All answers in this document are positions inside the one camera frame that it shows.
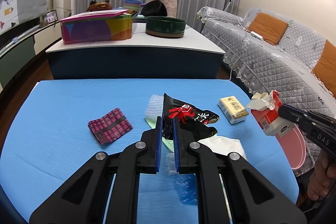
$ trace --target green cabinet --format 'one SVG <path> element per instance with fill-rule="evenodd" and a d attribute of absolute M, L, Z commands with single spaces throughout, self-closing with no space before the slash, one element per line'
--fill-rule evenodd
<path fill-rule="evenodd" d="M 35 55 L 34 38 L 29 37 L 2 56 L 0 58 L 1 86 L 5 87 Z"/>

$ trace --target white shelf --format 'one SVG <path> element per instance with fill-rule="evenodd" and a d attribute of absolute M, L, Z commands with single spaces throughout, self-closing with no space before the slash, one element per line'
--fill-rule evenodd
<path fill-rule="evenodd" d="M 13 45 L 11 45 L 10 47 L 8 47 L 4 52 L 2 52 L 1 54 L 0 54 L 0 58 L 1 57 L 3 57 L 4 55 L 6 55 L 8 52 L 10 52 L 14 47 L 16 47 L 18 44 L 20 44 L 20 43 L 22 43 L 23 41 L 25 41 L 26 39 L 28 39 L 29 37 L 35 37 L 35 36 L 40 36 L 45 30 L 51 30 L 51 27 L 56 27 L 56 30 L 58 30 L 58 32 L 57 32 L 57 35 L 58 35 L 58 38 L 60 37 L 60 36 L 62 36 L 61 35 L 61 31 L 60 31 L 60 23 L 58 22 L 58 23 L 56 23 L 56 25 L 55 25 L 55 23 L 50 23 L 49 25 L 47 25 L 47 26 L 45 26 L 45 27 L 42 27 L 42 28 L 38 28 L 38 29 L 36 29 L 36 30 L 34 30 L 34 31 L 32 31 L 32 32 L 30 32 L 30 33 L 28 33 L 28 34 L 26 34 L 24 37 L 22 37 L 22 38 L 20 38 L 19 39 L 19 41 L 17 42 L 17 43 L 15 43 L 15 44 L 13 44 Z"/>
<path fill-rule="evenodd" d="M 184 37 L 182 38 L 161 38 L 146 34 L 145 23 L 133 24 L 133 37 L 123 41 L 106 41 L 106 42 L 88 42 L 64 45 L 63 40 L 51 46 L 46 53 L 75 50 L 81 48 L 91 47 L 167 47 L 167 48 L 181 48 L 187 50 L 196 50 L 202 52 L 214 52 L 224 54 L 225 52 L 211 42 L 209 39 L 201 35 L 193 28 L 186 26 Z"/>

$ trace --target quilted sofa cover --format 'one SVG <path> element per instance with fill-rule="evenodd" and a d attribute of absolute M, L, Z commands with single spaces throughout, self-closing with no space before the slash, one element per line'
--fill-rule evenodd
<path fill-rule="evenodd" d="M 276 46 L 244 30 L 259 12 L 289 24 Z M 256 8 L 250 9 L 245 18 L 210 7 L 202 8 L 197 16 L 205 23 L 202 34 L 226 52 L 223 61 L 233 68 L 249 92 L 277 90 L 285 104 L 336 116 L 336 100 L 311 73 L 324 48 L 323 36 L 295 20 Z M 306 161 L 295 170 L 296 176 L 311 170 L 320 152 L 316 144 L 305 140 Z"/>

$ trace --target plastic bag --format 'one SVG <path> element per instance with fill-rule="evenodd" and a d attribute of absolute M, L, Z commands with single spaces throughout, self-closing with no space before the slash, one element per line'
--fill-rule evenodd
<path fill-rule="evenodd" d="M 163 116 L 165 120 L 163 136 L 165 139 L 173 139 L 172 118 L 174 117 L 178 117 L 182 129 L 193 133 L 195 141 L 212 137 L 217 133 L 214 127 L 207 127 L 206 124 L 217 122 L 219 115 L 171 98 L 166 93 L 163 99 Z"/>

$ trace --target wall decoration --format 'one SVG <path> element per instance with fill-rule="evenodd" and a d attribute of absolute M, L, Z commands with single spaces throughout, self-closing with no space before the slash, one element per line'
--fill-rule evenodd
<path fill-rule="evenodd" d="M 0 34 L 18 23 L 16 0 L 0 0 Z"/>
<path fill-rule="evenodd" d="M 48 23 L 52 23 L 52 22 L 58 21 L 56 10 L 52 10 L 51 12 L 47 13 L 43 17 L 43 19 L 46 20 Z"/>

